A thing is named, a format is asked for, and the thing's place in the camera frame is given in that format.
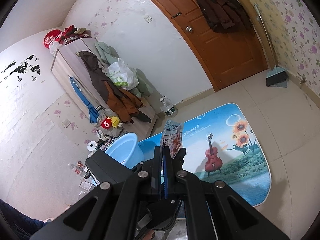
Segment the red items atop wardrobe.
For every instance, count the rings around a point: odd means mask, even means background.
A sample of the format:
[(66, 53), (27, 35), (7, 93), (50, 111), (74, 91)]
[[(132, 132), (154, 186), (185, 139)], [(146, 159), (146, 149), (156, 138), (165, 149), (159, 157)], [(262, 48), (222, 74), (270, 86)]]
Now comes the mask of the red items atop wardrobe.
[(63, 31), (59, 29), (49, 31), (43, 39), (43, 45), (49, 49), (49, 45), (53, 41), (63, 44), (68, 38), (78, 39), (84, 37), (91, 37), (91, 31), (86, 28), (76, 28), (74, 25), (71, 25)]

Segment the light blue plastic basin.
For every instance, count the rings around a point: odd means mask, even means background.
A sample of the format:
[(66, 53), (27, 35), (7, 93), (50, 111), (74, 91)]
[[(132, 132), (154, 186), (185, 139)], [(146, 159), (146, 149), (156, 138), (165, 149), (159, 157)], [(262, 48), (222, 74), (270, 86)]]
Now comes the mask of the light blue plastic basin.
[(129, 169), (145, 159), (135, 133), (127, 133), (119, 137), (105, 150), (105, 153)]

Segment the broom with grey dustpan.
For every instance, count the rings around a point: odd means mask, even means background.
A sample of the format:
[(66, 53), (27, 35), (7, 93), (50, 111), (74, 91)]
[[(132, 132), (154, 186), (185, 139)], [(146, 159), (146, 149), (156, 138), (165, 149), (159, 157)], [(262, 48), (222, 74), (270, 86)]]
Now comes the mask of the broom with grey dustpan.
[(287, 81), (288, 81), (289, 76), (288, 76), (286, 70), (283, 67), (278, 65), (278, 61), (277, 61), (277, 58), (274, 54), (274, 48), (273, 48), (273, 44), (272, 44), (270, 35), (267, 31), (265, 22), (262, 18), (262, 14), (261, 14), (261, 11), (260, 11), (257, 3), (254, 3), (254, 8), (257, 13), (258, 21), (260, 22), (260, 24), (265, 32), (265, 35), (266, 35), (266, 38), (268, 41), (268, 45), (269, 45), (269, 48), (271, 51), (272, 60), (273, 60), (273, 62), (271, 63), (271, 66), (270, 66), (270, 70), (266, 74), (266, 86), (267, 87), (277, 87), (277, 88), (287, 88)]

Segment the clear plastic water bottle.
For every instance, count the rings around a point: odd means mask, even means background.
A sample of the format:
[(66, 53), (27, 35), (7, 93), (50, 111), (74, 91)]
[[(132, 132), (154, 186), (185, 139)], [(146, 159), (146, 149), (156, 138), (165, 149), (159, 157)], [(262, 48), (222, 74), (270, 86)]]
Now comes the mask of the clear plastic water bottle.
[(173, 116), (177, 113), (176, 107), (166, 96), (162, 96), (159, 100), (162, 104), (161, 109), (166, 114), (166, 116)]

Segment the brown orange hanging jacket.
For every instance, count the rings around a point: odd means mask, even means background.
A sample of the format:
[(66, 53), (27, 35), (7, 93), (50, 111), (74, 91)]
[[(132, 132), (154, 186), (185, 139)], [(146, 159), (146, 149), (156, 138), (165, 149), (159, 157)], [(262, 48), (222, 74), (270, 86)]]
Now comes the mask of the brown orange hanging jacket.
[(79, 56), (89, 73), (94, 88), (123, 123), (133, 123), (133, 118), (142, 122), (151, 122), (151, 119), (139, 110), (144, 106), (140, 98), (120, 86), (116, 86), (99, 68), (98, 58), (95, 54), (89, 51), (80, 51)]

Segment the white wall switch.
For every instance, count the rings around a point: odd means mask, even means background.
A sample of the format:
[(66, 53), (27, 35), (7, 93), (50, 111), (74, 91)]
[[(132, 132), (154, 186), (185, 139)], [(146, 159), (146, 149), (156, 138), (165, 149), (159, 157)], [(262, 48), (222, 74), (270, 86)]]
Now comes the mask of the white wall switch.
[(150, 15), (148, 16), (145, 16), (144, 17), (144, 20), (147, 22), (147, 23), (150, 23), (152, 21), (152, 17)]

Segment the white tape roll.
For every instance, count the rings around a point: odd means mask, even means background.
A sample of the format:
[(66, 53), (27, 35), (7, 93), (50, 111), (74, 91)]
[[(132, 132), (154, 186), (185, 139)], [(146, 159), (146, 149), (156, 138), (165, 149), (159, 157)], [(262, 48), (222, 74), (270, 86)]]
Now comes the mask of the white tape roll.
[(95, 151), (97, 148), (97, 142), (96, 141), (90, 141), (88, 144), (87, 144), (87, 150), (89, 152), (92, 152), (92, 151)]

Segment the duck print snack packet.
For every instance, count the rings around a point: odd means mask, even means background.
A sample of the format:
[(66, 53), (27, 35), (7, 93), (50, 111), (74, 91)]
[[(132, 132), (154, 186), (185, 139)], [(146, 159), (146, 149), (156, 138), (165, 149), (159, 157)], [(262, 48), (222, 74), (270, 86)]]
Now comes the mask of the duck print snack packet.
[(183, 128), (184, 123), (175, 122), (171, 119), (168, 119), (164, 125), (160, 147), (168, 146), (172, 159), (182, 147)]

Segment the person's blue trouser leg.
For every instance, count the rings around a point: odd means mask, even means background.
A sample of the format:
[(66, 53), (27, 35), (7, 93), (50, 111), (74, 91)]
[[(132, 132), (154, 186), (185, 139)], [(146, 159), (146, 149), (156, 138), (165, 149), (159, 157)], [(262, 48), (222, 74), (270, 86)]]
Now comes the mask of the person's blue trouser leg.
[(44, 221), (24, 215), (8, 203), (1, 202), (1, 239), (30, 239), (53, 218)]

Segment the light green hanging garment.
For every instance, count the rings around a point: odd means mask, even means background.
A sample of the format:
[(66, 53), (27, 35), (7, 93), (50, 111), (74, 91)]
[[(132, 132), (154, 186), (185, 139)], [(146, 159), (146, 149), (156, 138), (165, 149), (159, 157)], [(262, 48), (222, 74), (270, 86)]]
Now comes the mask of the light green hanging garment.
[(108, 46), (105, 42), (95, 42), (94, 45), (103, 63), (107, 64), (103, 73), (116, 86), (130, 91), (139, 98), (152, 95), (153, 88), (138, 75), (134, 68), (129, 67), (111, 46)]

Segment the brown wooden door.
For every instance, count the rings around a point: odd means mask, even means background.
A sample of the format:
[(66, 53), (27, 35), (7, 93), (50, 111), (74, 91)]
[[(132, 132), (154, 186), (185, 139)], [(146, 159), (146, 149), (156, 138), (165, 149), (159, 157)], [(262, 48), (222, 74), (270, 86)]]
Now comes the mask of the brown wooden door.
[(151, 0), (191, 48), (215, 91), (266, 70), (267, 62), (254, 29), (216, 33), (196, 0)]

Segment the red round plush charm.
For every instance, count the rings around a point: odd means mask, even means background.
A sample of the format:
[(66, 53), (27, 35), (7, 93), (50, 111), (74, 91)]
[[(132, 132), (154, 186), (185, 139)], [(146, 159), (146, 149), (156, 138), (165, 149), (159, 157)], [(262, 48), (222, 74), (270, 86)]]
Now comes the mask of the red round plush charm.
[(103, 129), (110, 129), (112, 128), (112, 119), (105, 118), (100, 125)]

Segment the white green plastic bag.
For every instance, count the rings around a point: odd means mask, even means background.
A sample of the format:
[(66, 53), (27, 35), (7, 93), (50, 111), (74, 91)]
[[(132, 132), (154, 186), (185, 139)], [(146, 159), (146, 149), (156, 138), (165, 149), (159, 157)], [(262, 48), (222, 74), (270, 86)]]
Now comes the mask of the white green plastic bag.
[(139, 85), (136, 72), (121, 58), (107, 68), (106, 75), (116, 86), (125, 90), (134, 89)]

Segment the yellow plush charm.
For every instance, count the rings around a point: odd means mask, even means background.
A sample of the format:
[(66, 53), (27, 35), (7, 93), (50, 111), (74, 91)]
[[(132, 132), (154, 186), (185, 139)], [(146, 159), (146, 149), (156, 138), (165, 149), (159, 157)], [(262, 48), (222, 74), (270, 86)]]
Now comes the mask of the yellow plush charm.
[(121, 122), (121, 120), (117, 116), (111, 117), (111, 124), (112, 124), (112, 127), (114, 127), (114, 128), (122, 128), (122, 126), (123, 126), (123, 123)]

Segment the dark brown coat on door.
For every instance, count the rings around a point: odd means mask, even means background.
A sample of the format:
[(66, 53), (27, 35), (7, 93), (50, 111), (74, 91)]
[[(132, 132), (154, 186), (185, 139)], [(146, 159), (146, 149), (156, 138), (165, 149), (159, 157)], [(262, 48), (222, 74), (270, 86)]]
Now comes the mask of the dark brown coat on door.
[(196, 0), (209, 27), (216, 33), (253, 29), (250, 18), (237, 0)]

